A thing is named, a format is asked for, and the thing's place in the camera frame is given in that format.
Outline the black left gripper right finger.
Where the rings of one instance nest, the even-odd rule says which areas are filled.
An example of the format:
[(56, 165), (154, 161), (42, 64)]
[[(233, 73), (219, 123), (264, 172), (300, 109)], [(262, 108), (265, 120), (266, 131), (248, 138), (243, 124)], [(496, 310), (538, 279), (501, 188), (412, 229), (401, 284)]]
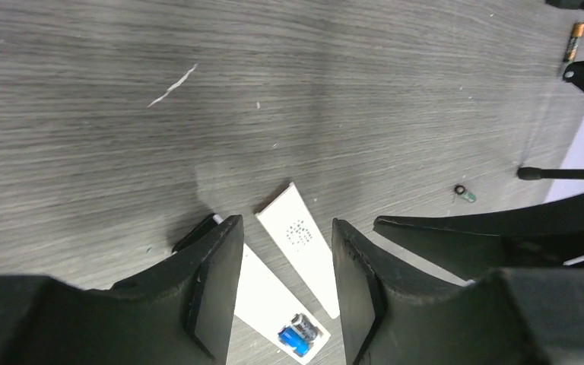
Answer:
[(584, 268), (501, 268), (460, 287), (338, 219), (332, 251), (349, 364), (584, 364)]

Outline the slim white remote control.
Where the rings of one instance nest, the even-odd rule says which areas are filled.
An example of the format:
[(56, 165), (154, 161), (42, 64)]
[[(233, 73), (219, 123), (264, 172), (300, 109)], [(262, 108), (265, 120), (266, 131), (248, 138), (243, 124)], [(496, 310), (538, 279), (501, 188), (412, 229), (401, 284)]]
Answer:
[[(314, 342), (307, 342), (310, 350), (304, 357), (298, 357), (278, 340), (279, 331), (291, 327), (290, 321), (298, 313), (308, 316), (319, 329), (319, 337)], [(234, 314), (299, 364), (308, 364), (331, 336), (248, 245), (243, 247)]]

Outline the blue battery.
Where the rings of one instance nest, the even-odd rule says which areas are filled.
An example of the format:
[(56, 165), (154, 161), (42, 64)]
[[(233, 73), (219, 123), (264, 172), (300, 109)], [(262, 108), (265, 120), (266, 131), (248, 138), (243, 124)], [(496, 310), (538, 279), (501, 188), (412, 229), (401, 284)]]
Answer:
[(310, 350), (306, 340), (289, 326), (279, 331), (278, 340), (290, 348), (298, 357), (306, 356)]

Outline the dark grey battery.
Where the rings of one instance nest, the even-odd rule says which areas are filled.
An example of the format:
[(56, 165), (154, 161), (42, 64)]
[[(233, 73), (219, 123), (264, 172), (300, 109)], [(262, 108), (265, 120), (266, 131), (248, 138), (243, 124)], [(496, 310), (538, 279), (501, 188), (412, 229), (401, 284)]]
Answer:
[(296, 314), (290, 324), (306, 342), (314, 342), (319, 337), (319, 329), (303, 313)]

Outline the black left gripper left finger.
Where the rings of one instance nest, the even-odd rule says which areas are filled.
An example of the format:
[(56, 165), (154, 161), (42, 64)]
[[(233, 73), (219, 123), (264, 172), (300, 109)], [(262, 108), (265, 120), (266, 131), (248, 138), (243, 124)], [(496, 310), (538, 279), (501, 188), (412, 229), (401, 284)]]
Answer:
[(232, 215), (107, 290), (0, 275), (0, 364), (223, 364), (243, 257)]

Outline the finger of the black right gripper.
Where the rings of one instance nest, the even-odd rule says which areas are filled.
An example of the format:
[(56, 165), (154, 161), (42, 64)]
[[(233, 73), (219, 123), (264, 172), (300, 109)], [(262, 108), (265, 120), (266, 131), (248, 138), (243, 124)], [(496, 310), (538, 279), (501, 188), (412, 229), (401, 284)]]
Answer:
[(465, 280), (499, 267), (557, 267), (584, 256), (584, 193), (484, 214), (378, 216), (373, 229)]

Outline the white remote battery cover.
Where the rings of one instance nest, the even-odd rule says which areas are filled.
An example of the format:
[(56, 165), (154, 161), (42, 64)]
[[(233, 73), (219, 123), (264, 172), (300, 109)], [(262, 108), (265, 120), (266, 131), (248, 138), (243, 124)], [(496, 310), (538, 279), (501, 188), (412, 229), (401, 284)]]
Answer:
[(331, 319), (340, 316), (332, 251), (294, 183), (255, 213)]

